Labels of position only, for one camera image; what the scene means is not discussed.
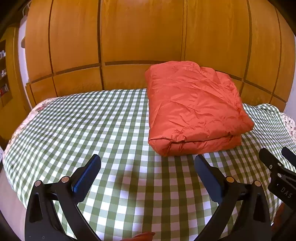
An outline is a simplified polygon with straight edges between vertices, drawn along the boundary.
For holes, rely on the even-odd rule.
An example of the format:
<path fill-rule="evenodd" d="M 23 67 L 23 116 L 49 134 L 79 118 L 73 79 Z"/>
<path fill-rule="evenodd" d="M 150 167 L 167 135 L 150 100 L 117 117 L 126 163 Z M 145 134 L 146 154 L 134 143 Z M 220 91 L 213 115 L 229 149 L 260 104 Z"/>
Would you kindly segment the red quilted down jacket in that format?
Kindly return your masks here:
<path fill-rule="evenodd" d="M 144 74 L 148 143 L 161 156 L 229 150 L 254 127 L 230 76 L 192 61 L 152 65 Z"/>

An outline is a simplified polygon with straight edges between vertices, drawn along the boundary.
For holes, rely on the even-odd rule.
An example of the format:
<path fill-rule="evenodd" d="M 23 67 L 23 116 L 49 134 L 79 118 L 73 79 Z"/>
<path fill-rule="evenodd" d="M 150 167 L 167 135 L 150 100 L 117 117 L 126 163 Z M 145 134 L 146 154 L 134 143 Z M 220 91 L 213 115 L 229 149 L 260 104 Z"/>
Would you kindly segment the green white checked bedsheet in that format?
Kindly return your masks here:
<path fill-rule="evenodd" d="M 193 240 L 214 214 L 194 155 L 163 157 L 148 143 L 145 89 L 57 97 L 37 107 L 4 153 L 8 181 L 24 206 L 34 183 L 58 182 L 92 155 L 102 165 L 78 207 L 102 240 L 154 232 Z"/>

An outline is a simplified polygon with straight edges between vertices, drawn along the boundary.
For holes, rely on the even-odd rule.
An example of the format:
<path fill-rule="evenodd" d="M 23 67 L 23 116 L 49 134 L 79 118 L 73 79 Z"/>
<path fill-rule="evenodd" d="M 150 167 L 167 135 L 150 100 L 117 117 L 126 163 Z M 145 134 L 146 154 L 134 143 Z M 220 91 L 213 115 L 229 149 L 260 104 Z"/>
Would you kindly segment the wooden panelled wardrobe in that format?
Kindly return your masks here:
<path fill-rule="evenodd" d="M 285 110 L 295 85 L 295 28 L 269 1 L 20 1 L 1 40 L 13 97 L 4 142 L 39 102 L 144 88 L 145 70 L 166 61 L 228 74 L 251 105 Z"/>

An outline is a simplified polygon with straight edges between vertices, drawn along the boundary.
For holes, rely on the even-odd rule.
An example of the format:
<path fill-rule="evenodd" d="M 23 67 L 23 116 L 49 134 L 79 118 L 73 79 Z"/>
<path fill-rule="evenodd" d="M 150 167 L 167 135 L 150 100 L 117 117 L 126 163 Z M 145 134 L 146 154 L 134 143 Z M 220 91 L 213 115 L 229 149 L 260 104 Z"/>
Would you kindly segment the wooden wall shelf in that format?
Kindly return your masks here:
<path fill-rule="evenodd" d="M 6 69 L 6 41 L 1 40 L 1 58 L 0 58 L 0 92 L 1 92 L 1 108 L 8 104 L 12 100 L 11 88 L 8 80 L 8 74 Z"/>

